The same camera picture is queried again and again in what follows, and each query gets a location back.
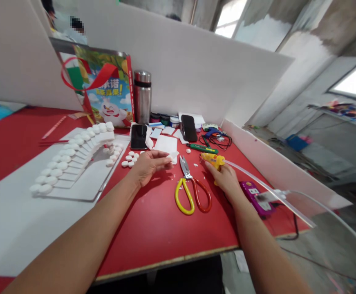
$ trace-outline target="yellow scissor handle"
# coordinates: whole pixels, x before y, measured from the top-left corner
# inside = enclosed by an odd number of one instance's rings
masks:
[[[180,186],[183,184],[183,187],[185,188],[185,191],[186,191],[186,195],[187,195],[187,198],[189,199],[189,202],[190,202],[190,210],[187,210],[185,209],[182,204],[179,202],[179,188]],[[190,190],[189,188],[187,188],[187,185],[186,185],[186,179],[185,178],[181,178],[179,180],[179,183],[177,185],[177,188],[175,189],[175,202],[177,203],[177,206],[179,208],[179,210],[181,212],[183,212],[184,214],[186,215],[192,215],[194,213],[194,201],[193,201],[193,197],[191,196],[191,193],[190,193]]]

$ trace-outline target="blue container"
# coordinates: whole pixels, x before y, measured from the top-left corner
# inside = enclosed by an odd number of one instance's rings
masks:
[[[295,134],[290,135],[286,139],[286,141],[287,144],[295,151],[300,151],[309,145],[306,141],[302,140],[299,136],[295,136],[295,137],[294,136]]]

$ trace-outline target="hand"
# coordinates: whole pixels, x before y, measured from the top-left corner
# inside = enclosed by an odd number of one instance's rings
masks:
[[[215,178],[217,185],[227,194],[229,200],[236,194],[236,191],[242,192],[235,170],[231,166],[224,164],[220,166],[220,171],[218,171],[208,161],[205,161],[205,165]]]
[[[172,169],[171,158],[167,152],[151,150],[144,152],[128,173],[141,187],[149,183],[153,174],[162,169]]]

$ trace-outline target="purple power strip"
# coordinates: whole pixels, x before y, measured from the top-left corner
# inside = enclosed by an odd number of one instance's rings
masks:
[[[260,194],[260,191],[253,182],[239,182],[239,185],[261,218],[267,218],[276,211],[270,203],[257,202],[255,196]]]

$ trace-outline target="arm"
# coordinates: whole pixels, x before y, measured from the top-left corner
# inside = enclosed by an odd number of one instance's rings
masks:
[[[234,208],[240,245],[256,292],[311,293],[243,194],[233,168],[225,164],[219,172],[205,164]]]
[[[3,293],[85,293],[119,224],[139,189],[161,169],[171,169],[168,153],[142,154],[127,176],[48,246]]]

